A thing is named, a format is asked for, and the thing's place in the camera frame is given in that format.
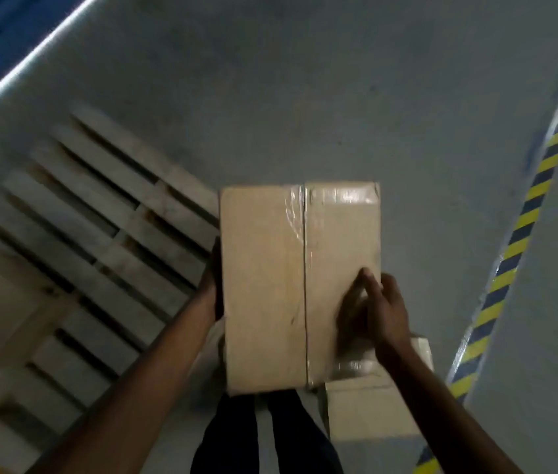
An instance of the forearm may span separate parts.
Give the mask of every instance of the forearm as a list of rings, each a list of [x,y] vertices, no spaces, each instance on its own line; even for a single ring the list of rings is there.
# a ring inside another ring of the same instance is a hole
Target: forearm
[[[132,368],[31,473],[137,473],[215,320],[196,295]]]
[[[378,358],[445,473],[521,473],[412,348]]]

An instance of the leg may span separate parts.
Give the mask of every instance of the leg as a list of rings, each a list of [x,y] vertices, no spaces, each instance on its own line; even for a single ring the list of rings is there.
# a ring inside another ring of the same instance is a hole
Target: leg
[[[282,474],[342,474],[338,454],[307,413],[294,389],[268,395],[275,448]]]
[[[253,396],[222,396],[191,464],[191,474],[259,474]]]

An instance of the yellow and black hazard stripe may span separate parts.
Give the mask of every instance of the yellow and black hazard stripe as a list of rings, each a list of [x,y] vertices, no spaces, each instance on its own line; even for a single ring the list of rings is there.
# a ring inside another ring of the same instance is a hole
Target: yellow and black hazard stripe
[[[492,277],[488,294],[478,316],[466,331],[458,350],[459,354],[450,371],[449,389],[460,403],[465,401],[479,375],[480,365],[488,348],[496,320],[503,311],[505,297],[529,244],[531,232],[540,214],[544,197],[551,186],[551,180],[558,165],[558,116],[554,116],[548,133],[548,141],[544,145],[544,155],[537,166],[534,180],[527,191],[525,202],[513,228],[512,235],[499,256],[501,262]],[[425,446],[414,474],[433,474],[438,469],[437,459],[435,459],[430,448]]]

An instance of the cardboard box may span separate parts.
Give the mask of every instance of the cardboard box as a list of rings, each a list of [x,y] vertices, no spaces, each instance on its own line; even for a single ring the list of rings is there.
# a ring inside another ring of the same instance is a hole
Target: cardboard box
[[[413,338],[422,360],[433,369],[433,358],[425,337]],[[419,434],[419,428],[393,379],[378,364],[373,350],[356,363],[354,371],[367,374],[325,384],[322,417],[332,441],[401,437]]]
[[[327,381],[342,298],[380,271],[377,183],[226,188],[220,226],[229,392]]]

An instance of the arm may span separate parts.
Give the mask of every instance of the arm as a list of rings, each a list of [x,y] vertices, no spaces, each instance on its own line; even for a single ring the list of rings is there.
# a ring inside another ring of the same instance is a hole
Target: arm
[[[215,306],[210,262],[196,293],[149,350],[30,474],[138,473],[215,322]]]
[[[521,473],[413,349],[395,278],[382,274],[380,284],[362,269],[359,279],[369,296],[368,329],[378,361],[392,376],[443,471]]]

